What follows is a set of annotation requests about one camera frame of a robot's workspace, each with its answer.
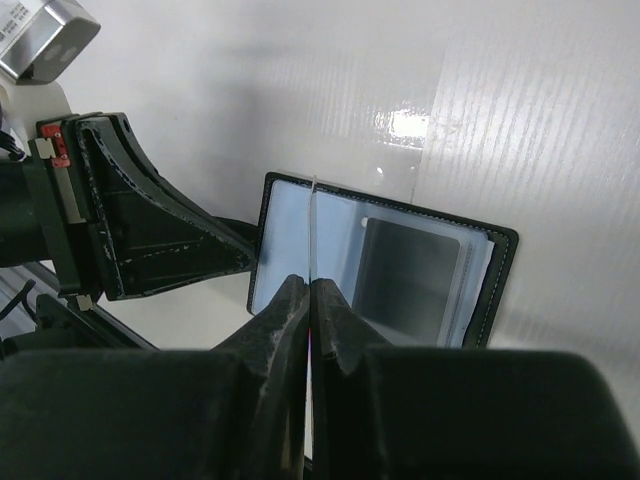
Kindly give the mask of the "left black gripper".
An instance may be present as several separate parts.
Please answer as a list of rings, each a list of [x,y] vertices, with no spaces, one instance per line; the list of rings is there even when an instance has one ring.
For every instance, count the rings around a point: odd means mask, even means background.
[[[35,125],[1,165],[1,263],[49,260],[58,294],[89,309],[249,271],[258,228],[216,217],[168,182],[122,112]]]

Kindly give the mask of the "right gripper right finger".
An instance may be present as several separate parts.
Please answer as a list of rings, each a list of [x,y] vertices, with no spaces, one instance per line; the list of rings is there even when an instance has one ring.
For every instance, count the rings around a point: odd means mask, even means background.
[[[314,477],[392,479],[395,412],[383,376],[391,345],[334,281],[310,289]]]

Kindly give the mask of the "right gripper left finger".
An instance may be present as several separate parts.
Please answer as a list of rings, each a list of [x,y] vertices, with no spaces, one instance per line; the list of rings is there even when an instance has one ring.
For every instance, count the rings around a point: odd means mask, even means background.
[[[286,277],[259,314],[214,349],[232,355],[225,420],[225,479],[301,479],[304,472],[310,289]]]

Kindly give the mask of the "silver VIP credit card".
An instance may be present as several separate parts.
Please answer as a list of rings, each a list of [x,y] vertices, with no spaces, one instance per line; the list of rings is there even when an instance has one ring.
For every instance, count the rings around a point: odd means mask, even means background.
[[[460,250],[455,238],[370,218],[353,310],[393,333],[436,343]]]

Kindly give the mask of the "black card holder wallet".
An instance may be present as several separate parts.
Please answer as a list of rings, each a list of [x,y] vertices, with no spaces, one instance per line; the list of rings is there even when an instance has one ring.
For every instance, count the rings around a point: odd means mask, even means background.
[[[449,348],[487,345],[519,244],[508,227],[280,172],[250,233],[250,314],[289,275],[328,279],[390,342]]]

